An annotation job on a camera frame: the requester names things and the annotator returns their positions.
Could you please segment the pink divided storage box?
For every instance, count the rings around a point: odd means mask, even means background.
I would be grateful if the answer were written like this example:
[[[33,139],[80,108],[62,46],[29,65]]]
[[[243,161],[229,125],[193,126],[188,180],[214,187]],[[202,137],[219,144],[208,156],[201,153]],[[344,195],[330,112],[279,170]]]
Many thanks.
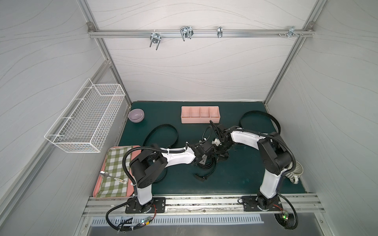
[[[218,124],[220,118],[221,115],[218,106],[181,107],[181,122],[183,124],[209,124],[210,121]]]

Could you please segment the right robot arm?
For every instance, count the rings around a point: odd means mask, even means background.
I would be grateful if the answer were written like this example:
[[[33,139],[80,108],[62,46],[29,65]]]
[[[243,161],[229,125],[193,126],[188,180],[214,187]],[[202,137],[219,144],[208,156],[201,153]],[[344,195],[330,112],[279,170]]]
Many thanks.
[[[213,141],[215,153],[226,157],[234,144],[243,144],[259,151],[265,173],[256,202],[262,211],[267,211],[278,197],[282,177],[293,172],[296,160],[293,152],[277,132],[270,134],[233,126],[220,129],[210,122],[217,138]]]

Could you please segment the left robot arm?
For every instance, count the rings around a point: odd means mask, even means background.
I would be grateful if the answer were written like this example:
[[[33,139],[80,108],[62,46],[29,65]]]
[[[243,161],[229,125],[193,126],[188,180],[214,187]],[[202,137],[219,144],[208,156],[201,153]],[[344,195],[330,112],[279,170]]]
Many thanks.
[[[182,148],[161,148],[154,144],[149,147],[133,147],[122,159],[122,168],[132,182],[133,193],[141,206],[152,203],[152,184],[167,167],[200,163],[204,157],[215,154],[215,146],[210,141],[186,144]]]

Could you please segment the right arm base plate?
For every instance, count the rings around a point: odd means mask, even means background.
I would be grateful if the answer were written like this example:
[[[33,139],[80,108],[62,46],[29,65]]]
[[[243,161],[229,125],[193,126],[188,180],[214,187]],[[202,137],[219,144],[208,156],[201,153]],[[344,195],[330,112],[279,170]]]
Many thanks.
[[[263,195],[258,196],[242,196],[238,203],[243,206],[243,211],[281,211],[282,204],[279,196],[276,195],[271,199]]]

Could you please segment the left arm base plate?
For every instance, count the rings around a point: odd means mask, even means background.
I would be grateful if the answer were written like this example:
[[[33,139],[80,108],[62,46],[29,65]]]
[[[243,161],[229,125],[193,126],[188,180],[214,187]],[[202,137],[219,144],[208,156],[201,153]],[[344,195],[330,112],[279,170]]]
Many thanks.
[[[141,205],[136,197],[126,204],[126,214],[164,213],[166,198],[153,197],[148,203]]]

